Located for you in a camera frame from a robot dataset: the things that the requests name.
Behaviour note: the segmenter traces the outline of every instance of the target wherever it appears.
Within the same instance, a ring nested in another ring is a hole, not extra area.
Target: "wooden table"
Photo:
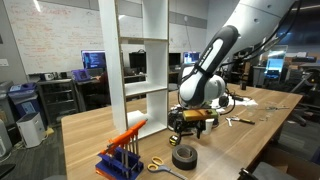
[[[240,169],[253,163],[302,97],[252,87],[242,91],[239,85],[232,84],[228,87],[231,92],[250,96],[259,104],[258,110],[250,118],[256,122],[255,125],[233,122],[233,126],[229,127],[225,117],[221,116],[219,127],[213,129],[210,135],[201,135],[200,139],[195,135],[183,137],[181,144],[191,145],[198,152],[197,167],[190,171],[179,170],[172,164],[173,147],[168,138],[175,133],[169,130],[155,133],[139,141],[141,161],[145,167],[152,156],[159,156],[174,171],[189,179],[237,179]],[[277,110],[268,121],[260,121],[259,118],[266,115],[263,108],[267,101],[290,109]],[[145,112],[145,104],[144,99],[128,102],[128,110]],[[174,104],[177,104],[177,94],[170,92],[169,105],[171,107]],[[228,116],[248,118],[247,114],[244,106],[236,106]],[[97,154],[106,148],[109,139],[119,134],[113,126],[111,107],[67,116],[62,120],[62,130],[68,179],[104,179],[95,174],[95,164],[100,161]],[[177,179],[165,172],[152,174],[146,168],[138,179],[164,177],[168,180]]]

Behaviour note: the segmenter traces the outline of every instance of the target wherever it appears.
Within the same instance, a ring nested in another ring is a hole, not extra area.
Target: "tape roll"
[[[188,145],[178,145],[172,150],[172,163],[179,169],[191,170],[197,166],[198,153]]]

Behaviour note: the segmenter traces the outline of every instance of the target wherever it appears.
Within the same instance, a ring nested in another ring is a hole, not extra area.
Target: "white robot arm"
[[[197,106],[222,96],[225,91],[224,80],[214,75],[221,62],[270,35],[294,1],[240,0],[199,61],[189,69],[187,75],[183,75],[179,88],[183,102]]]

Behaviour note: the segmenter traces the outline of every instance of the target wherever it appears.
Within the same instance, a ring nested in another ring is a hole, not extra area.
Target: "floor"
[[[38,147],[19,149],[12,152],[9,159],[1,164],[15,163],[15,169],[3,180],[43,180],[52,175],[65,175],[64,150],[61,127],[54,128]],[[277,147],[310,160],[320,146],[320,124],[308,121],[306,127],[287,121]]]

